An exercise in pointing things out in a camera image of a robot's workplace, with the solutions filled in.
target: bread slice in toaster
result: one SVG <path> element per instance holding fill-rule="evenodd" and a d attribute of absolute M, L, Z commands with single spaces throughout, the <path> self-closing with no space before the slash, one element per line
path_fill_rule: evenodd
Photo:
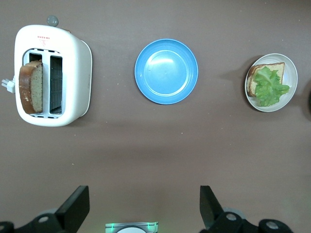
<path fill-rule="evenodd" d="M 32 61 L 19 71 L 19 94 L 27 114 L 42 113 L 42 61 Z"/>

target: lettuce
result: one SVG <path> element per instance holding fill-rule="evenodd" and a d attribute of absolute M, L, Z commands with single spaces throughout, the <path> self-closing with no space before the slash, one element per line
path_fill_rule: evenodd
<path fill-rule="evenodd" d="M 256 76 L 257 83 L 255 95 L 261 107 L 267 107 L 278 103 L 280 97 L 288 93 L 290 87 L 280 83 L 280 77 L 276 74 L 277 70 L 270 70 L 268 67 L 260 69 Z"/>

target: white plate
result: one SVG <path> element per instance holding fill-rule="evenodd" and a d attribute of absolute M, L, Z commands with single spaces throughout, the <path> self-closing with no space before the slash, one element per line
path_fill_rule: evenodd
<path fill-rule="evenodd" d="M 289 89 L 288 93 L 286 93 L 280 97 L 280 101 L 276 104 L 273 104 L 273 105 L 268 106 L 268 107 L 261 107 L 259 105 L 259 102 L 258 102 L 256 97 L 248 96 L 247 90 L 246 90 L 248 73 L 246 75 L 245 85 L 244 85 L 246 97 L 247 97 L 248 101 L 250 102 L 250 104 L 259 111 L 274 112 L 276 110 L 281 109 L 291 100 L 291 98 L 293 97 L 293 95 L 296 91 L 297 83 L 298 83 L 297 70 L 296 70 L 296 67 L 293 64 L 293 62 L 287 56 L 284 56 L 284 55 L 279 54 L 279 53 L 267 54 L 267 55 L 259 58 L 252 66 L 256 66 L 256 65 L 260 65 L 260 64 L 273 64 L 273 63 L 278 63 L 278 62 L 285 62 L 282 84 L 288 85 L 290 87 L 290 89 Z"/>

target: empty toaster slot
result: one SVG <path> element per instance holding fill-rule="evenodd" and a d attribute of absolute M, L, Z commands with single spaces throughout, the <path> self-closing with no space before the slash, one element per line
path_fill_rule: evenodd
<path fill-rule="evenodd" d="M 23 57 L 23 65 L 42 60 L 42 113 L 33 117 L 59 118 L 65 110 L 63 88 L 63 58 L 52 50 L 31 49 Z"/>

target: toaster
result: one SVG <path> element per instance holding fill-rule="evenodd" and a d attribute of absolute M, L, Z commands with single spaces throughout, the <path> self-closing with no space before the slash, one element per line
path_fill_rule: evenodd
<path fill-rule="evenodd" d="M 42 112 L 24 111 L 19 91 L 20 68 L 42 61 Z M 39 126 L 64 126 L 89 108 L 92 53 L 69 31 L 45 25 L 21 28 L 16 36 L 14 73 L 17 111 L 22 119 Z"/>

